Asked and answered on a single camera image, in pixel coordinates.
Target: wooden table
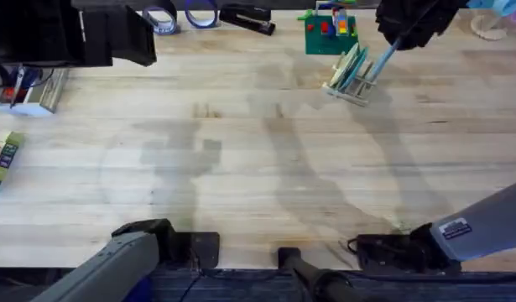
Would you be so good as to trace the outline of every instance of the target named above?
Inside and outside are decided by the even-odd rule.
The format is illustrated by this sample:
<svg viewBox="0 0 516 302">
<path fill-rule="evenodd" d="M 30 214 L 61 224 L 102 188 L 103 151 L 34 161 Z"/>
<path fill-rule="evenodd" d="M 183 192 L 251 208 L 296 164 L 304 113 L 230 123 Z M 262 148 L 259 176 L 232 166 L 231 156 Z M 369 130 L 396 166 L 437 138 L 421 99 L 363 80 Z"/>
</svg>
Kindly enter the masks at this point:
<svg viewBox="0 0 516 302">
<path fill-rule="evenodd" d="M 373 58 L 388 44 L 358 11 Z M 217 231 L 222 268 L 273 268 L 297 246 L 356 268 L 338 240 L 408 231 L 516 181 L 516 36 L 456 19 L 396 54 L 361 108 L 320 91 L 301 12 L 272 37 L 223 24 L 155 40 L 158 62 L 78 69 L 50 118 L 0 115 L 27 142 L 0 189 L 0 266 L 77 266 L 129 221 Z M 466 263 L 516 270 L 516 250 Z"/>
</svg>

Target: black equipment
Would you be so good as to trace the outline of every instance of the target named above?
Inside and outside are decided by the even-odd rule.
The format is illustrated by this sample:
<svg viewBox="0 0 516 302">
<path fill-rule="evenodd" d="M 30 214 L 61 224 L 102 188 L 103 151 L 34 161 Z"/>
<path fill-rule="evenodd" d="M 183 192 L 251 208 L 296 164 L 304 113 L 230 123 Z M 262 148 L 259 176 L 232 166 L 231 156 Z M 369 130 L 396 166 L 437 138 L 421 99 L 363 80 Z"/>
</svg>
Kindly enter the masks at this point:
<svg viewBox="0 0 516 302">
<path fill-rule="evenodd" d="M 0 64 L 111 66 L 112 57 L 156 61 L 153 28 L 130 7 L 79 11 L 70 0 L 0 1 Z"/>
<path fill-rule="evenodd" d="M 260 34 L 271 35 L 276 25 L 271 23 L 271 10 L 249 4 L 230 3 L 221 7 L 219 19 Z"/>
<path fill-rule="evenodd" d="M 434 34 L 448 28 L 467 0 L 382 0 L 376 12 L 378 31 L 393 44 L 401 38 L 398 50 L 424 47 Z"/>
</svg>

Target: white object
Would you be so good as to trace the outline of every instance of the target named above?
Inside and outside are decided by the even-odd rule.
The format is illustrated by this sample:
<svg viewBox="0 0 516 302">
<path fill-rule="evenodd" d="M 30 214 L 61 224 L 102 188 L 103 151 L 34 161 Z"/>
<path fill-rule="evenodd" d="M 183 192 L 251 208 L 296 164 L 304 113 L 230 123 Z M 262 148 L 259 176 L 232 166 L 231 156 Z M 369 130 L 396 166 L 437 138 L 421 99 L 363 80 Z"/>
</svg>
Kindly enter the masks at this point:
<svg viewBox="0 0 516 302">
<path fill-rule="evenodd" d="M 501 26 L 501 17 L 487 14 L 478 15 L 470 22 L 470 28 L 474 34 L 489 41 L 498 41 L 508 35 L 508 31 Z"/>
</svg>

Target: sticker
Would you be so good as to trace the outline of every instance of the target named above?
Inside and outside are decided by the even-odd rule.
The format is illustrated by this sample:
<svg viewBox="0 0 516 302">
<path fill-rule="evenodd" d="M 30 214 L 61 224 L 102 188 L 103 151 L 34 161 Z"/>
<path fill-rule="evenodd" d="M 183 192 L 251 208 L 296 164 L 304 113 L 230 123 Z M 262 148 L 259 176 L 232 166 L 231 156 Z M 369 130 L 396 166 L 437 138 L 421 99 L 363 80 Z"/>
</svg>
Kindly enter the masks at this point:
<svg viewBox="0 0 516 302">
<path fill-rule="evenodd" d="M 466 222 L 465 218 L 457 218 L 442 226 L 439 226 L 440 233 L 446 240 L 472 232 L 472 228 Z"/>
</svg>

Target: black glove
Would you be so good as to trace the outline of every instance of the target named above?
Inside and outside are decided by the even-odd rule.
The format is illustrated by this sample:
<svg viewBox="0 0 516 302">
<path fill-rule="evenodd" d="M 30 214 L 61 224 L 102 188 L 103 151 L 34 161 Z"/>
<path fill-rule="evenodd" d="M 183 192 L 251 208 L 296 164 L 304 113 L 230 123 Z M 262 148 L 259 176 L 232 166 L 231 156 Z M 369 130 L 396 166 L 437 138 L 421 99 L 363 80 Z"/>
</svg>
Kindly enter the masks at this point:
<svg viewBox="0 0 516 302">
<path fill-rule="evenodd" d="M 378 31 L 393 44 L 402 36 L 398 50 L 424 47 L 434 33 L 448 28 L 467 0 L 382 0 L 375 13 Z"/>
</svg>

